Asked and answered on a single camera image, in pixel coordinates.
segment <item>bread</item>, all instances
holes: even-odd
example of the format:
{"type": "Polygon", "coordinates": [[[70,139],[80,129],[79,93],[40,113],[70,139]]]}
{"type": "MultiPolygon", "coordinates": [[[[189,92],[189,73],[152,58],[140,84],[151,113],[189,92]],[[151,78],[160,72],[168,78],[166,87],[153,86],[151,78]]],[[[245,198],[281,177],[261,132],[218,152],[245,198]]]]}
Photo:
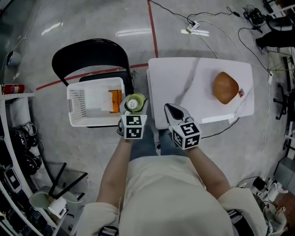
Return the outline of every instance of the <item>bread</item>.
{"type": "Polygon", "coordinates": [[[239,92],[238,83],[227,73],[219,73],[213,83],[213,94],[223,104],[228,104],[239,92]]]}

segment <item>beige shirt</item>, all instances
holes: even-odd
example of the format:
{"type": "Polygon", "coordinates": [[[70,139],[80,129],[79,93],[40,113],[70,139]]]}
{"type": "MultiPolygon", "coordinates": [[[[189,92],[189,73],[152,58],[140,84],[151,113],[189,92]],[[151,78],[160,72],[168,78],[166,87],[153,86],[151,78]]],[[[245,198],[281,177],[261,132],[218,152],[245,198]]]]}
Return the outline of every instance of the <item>beige shirt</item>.
{"type": "Polygon", "coordinates": [[[266,235],[266,223],[249,189],[234,188],[216,200],[205,190],[189,158],[142,157],[130,162],[124,207],[87,204],[77,225],[77,236],[97,235],[106,225],[120,236],[233,236],[226,211],[242,212],[255,236],[266,235]]]}

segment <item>fire extinguisher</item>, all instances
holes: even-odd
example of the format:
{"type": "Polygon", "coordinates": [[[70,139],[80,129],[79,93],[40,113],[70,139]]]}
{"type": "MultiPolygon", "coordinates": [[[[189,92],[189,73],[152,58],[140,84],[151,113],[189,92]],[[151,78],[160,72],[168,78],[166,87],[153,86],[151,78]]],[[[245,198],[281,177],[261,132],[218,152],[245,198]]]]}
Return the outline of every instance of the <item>fire extinguisher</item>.
{"type": "Polygon", "coordinates": [[[2,84],[2,94],[22,94],[24,92],[23,84],[2,84]]]}

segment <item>red floor line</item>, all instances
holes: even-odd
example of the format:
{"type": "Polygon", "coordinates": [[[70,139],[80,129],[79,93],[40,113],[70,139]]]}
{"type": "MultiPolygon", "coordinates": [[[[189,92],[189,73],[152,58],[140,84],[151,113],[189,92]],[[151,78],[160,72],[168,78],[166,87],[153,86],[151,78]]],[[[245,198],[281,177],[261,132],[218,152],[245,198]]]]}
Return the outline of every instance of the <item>red floor line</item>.
{"type": "MultiPolygon", "coordinates": [[[[139,67],[145,67],[145,66],[148,66],[148,63],[137,64],[137,65],[131,65],[131,66],[130,66],[130,69],[139,68],[139,67]]],[[[76,76],[67,77],[67,78],[65,78],[65,80],[77,79],[77,78],[81,78],[81,77],[88,76],[88,75],[96,75],[96,74],[101,74],[101,73],[107,73],[107,72],[118,71],[118,70],[122,70],[122,69],[123,69],[123,68],[121,68],[121,67],[117,67],[117,68],[112,68],[112,69],[107,69],[107,70],[94,71],[94,72],[84,73],[84,74],[81,74],[81,75],[76,75],[76,76]]],[[[57,80],[57,81],[54,81],[54,82],[51,82],[51,83],[48,83],[48,84],[42,85],[42,86],[40,86],[40,87],[37,87],[37,88],[36,88],[36,91],[38,91],[38,90],[40,90],[40,89],[47,88],[47,87],[52,86],[52,85],[55,85],[55,84],[57,84],[57,83],[61,83],[61,82],[62,82],[61,80],[57,80]]]]}
{"type": "Polygon", "coordinates": [[[155,49],[155,55],[158,58],[159,53],[158,53],[158,45],[157,45],[157,38],[156,38],[156,33],[155,33],[155,26],[153,24],[153,14],[152,14],[152,8],[151,8],[151,3],[149,0],[147,0],[147,5],[148,5],[148,13],[149,13],[149,19],[151,21],[151,27],[152,27],[152,34],[153,34],[153,47],[155,49]]]}

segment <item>sleeve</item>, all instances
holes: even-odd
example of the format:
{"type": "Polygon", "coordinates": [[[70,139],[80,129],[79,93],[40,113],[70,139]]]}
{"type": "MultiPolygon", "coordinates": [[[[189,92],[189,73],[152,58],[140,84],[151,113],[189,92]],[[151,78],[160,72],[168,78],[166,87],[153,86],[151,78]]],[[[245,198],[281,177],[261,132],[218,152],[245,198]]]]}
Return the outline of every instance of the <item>sleeve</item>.
{"type": "Polygon", "coordinates": [[[113,223],[118,215],[118,209],[111,204],[96,202],[87,204],[77,223],[76,236],[97,235],[100,229],[113,223]]]}
{"type": "Polygon", "coordinates": [[[255,236],[266,235],[264,216],[250,189],[232,188],[219,197],[218,202],[226,211],[235,209],[241,212],[255,236]]]}

